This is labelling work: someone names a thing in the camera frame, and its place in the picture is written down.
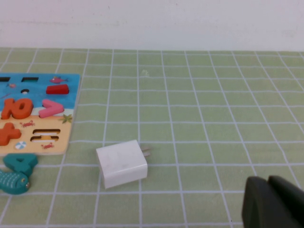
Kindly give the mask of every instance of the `puzzle slot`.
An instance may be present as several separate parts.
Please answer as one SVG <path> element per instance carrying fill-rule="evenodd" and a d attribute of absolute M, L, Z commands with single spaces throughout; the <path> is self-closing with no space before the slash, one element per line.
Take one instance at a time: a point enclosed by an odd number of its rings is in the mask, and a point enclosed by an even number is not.
<path fill-rule="evenodd" d="M 51 135 L 41 135 L 41 136 L 33 136 L 31 137 L 30 141 L 34 143 L 48 143 L 48 142 L 56 142 L 58 141 L 58 136 L 51 136 Z"/>
<path fill-rule="evenodd" d="M 28 94 L 28 93 L 29 93 L 29 90 L 28 90 L 28 89 L 22 89 L 20 92 L 21 92 L 22 94 Z"/>
<path fill-rule="evenodd" d="M 38 77 L 24 77 L 21 82 L 37 82 Z"/>
<path fill-rule="evenodd" d="M 56 135 L 60 133 L 60 129 L 35 129 L 34 135 Z"/>
<path fill-rule="evenodd" d="M 0 82 L 8 82 L 10 77 L 0 77 Z"/>

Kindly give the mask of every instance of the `teal fish toy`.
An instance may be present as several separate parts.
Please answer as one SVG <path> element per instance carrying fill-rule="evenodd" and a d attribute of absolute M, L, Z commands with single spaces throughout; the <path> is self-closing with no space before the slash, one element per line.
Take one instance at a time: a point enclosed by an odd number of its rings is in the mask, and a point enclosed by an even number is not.
<path fill-rule="evenodd" d="M 4 192 L 18 195 L 28 191 L 29 186 L 29 179 L 23 173 L 0 170 L 0 189 Z"/>

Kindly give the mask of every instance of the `red puzzle piece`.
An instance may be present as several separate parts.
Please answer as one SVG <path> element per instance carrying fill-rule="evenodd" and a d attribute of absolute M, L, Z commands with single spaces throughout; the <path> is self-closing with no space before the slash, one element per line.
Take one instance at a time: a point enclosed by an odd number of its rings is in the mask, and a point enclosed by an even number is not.
<path fill-rule="evenodd" d="M 33 108 L 34 105 L 31 99 L 22 98 L 15 101 L 13 98 L 8 98 L 4 101 L 1 118 L 7 120 L 12 115 L 15 119 L 25 119 L 31 115 Z"/>
<path fill-rule="evenodd" d="M 0 129 L 0 146 L 6 146 L 11 139 L 18 139 L 21 137 L 21 131 L 15 129 L 12 123 L 6 123 L 2 129 Z"/>
<path fill-rule="evenodd" d="M 69 89 L 67 84 L 64 85 L 49 85 L 47 87 L 47 94 L 68 94 Z"/>

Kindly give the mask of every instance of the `white power adapter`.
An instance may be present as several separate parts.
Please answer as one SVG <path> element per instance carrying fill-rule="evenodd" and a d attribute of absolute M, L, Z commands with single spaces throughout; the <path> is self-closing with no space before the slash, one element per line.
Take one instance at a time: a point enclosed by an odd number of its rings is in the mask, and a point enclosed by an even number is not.
<path fill-rule="evenodd" d="M 147 177 L 147 161 L 137 140 L 101 147 L 96 152 L 105 189 Z"/>

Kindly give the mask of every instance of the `metal prong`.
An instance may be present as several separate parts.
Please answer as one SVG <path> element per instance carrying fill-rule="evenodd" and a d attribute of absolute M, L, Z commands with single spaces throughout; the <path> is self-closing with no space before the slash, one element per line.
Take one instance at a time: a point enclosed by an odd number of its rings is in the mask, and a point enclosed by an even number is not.
<path fill-rule="evenodd" d="M 149 152 L 149 150 L 151 150 L 151 149 L 152 149 L 152 148 L 151 148 L 150 146 L 144 146 L 144 147 L 141 148 L 142 153 L 143 153 L 143 155 L 144 155 L 145 157 L 148 157 L 148 156 L 151 155 L 150 152 Z"/>
<path fill-rule="evenodd" d="M 143 151 L 148 151 L 148 150 L 151 150 L 151 147 L 150 146 L 144 146 L 144 147 L 141 147 L 141 150 L 142 150 L 142 152 Z"/>
<path fill-rule="evenodd" d="M 148 156 L 151 155 L 149 151 L 147 151 L 147 152 L 142 152 L 142 154 L 144 155 L 144 157 L 148 157 Z"/>

